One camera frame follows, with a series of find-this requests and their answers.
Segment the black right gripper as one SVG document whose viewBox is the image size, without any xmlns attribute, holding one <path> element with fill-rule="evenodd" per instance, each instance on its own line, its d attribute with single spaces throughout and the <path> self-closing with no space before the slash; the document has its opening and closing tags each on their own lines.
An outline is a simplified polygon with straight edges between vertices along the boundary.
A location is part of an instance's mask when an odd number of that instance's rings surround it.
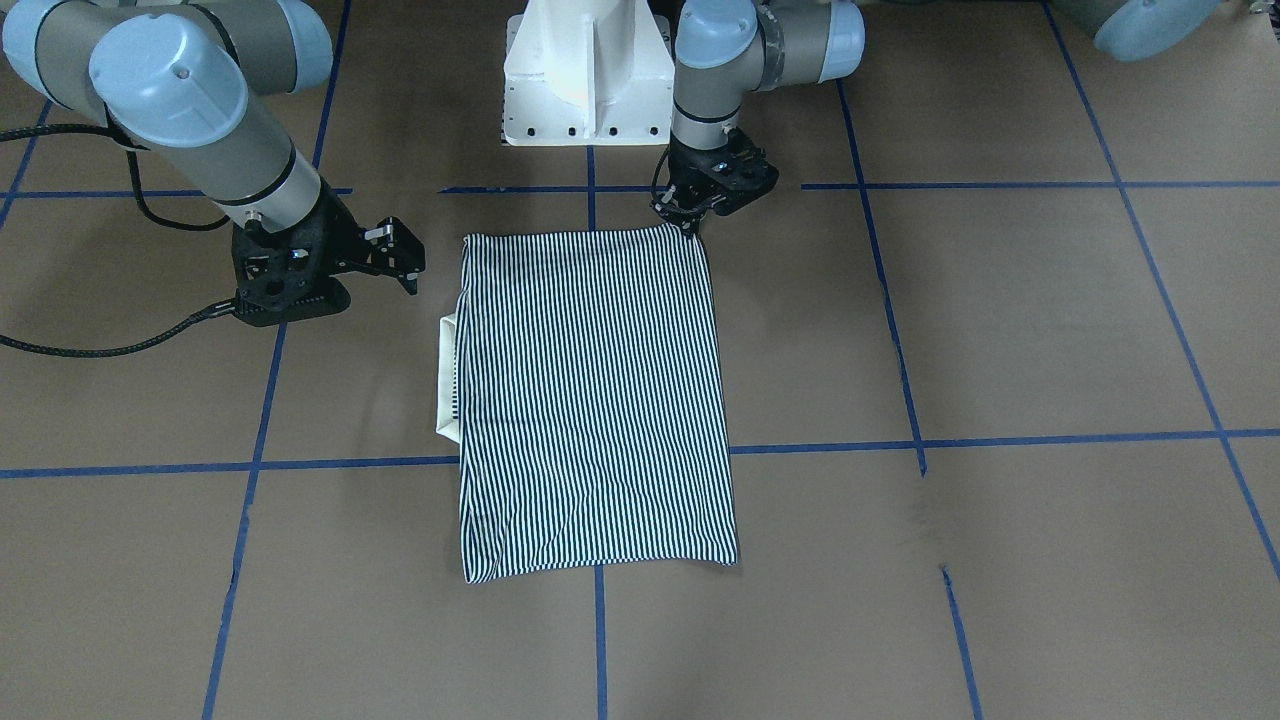
<svg viewBox="0 0 1280 720">
<path fill-rule="evenodd" d="M 296 225 L 270 232 L 250 220 L 232 234 L 237 291 L 233 313 L 255 327 L 343 313 L 349 292 L 338 274 L 360 272 L 394 278 L 419 293 L 426 250 L 397 217 L 362 228 L 329 184 Z"/>
</svg>

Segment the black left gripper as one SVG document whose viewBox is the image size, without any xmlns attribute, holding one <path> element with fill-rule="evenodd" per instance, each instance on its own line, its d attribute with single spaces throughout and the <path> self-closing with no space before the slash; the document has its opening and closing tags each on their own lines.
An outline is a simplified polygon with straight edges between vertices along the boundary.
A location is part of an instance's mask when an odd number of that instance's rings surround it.
<svg viewBox="0 0 1280 720">
<path fill-rule="evenodd" d="M 650 183 L 650 209 L 686 234 L 698 232 L 703 218 L 727 217 L 769 193 L 780 172 L 750 137 L 730 129 L 718 149 L 694 149 L 672 138 Z"/>
</svg>

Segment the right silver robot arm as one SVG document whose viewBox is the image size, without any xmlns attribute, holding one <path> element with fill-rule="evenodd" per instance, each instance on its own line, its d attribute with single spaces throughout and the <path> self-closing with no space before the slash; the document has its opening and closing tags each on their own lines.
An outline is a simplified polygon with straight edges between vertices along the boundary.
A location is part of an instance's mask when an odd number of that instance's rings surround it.
<svg viewBox="0 0 1280 720">
<path fill-rule="evenodd" d="M 346 272 L 416 293 L 421 241 L 365 228 L 262 99 L 325 85 L 330 32 L 303 1 L 5 1 L 3 51 L 54 104 L 152 152 L 232 225 L 236 313 L 264 327 L 342 313 Z"/>
</svg>

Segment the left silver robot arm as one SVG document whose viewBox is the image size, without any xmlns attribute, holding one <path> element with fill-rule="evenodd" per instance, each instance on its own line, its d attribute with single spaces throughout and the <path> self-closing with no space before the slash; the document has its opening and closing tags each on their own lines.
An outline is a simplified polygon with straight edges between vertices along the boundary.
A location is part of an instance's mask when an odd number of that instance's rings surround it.
<svg viewBox="0 0 1280 720">
<path fill-rule="evenodd" d="M 695 234 L 769 193 L 778 170 L 740 127 L 742 99 L 842 79 L 860 65 L 865 20 L 856 1 L 686 1 L 675 38 L 669 142 L 650 205 Z"/>
</svg>

